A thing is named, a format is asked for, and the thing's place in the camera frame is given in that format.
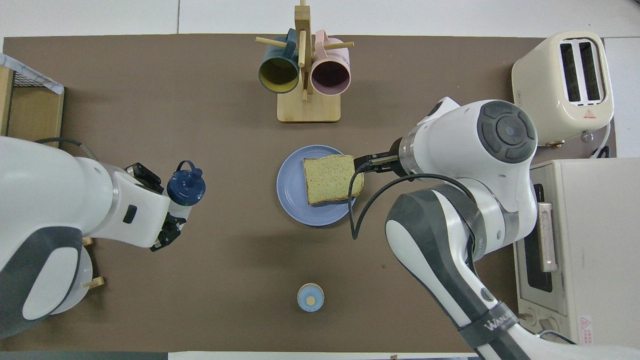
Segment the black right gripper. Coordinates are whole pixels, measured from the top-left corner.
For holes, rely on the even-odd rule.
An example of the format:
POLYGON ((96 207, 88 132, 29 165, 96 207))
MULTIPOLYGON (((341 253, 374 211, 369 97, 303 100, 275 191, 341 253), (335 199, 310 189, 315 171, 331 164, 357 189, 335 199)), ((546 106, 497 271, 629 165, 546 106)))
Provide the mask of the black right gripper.
POLYGON ((361 173, 393 172, 402 178, 412 174, 412 146, 405 137, 400 137, 391 144, 390 155, 369 154, 354 158, 354 166, 361 166, 361 173))

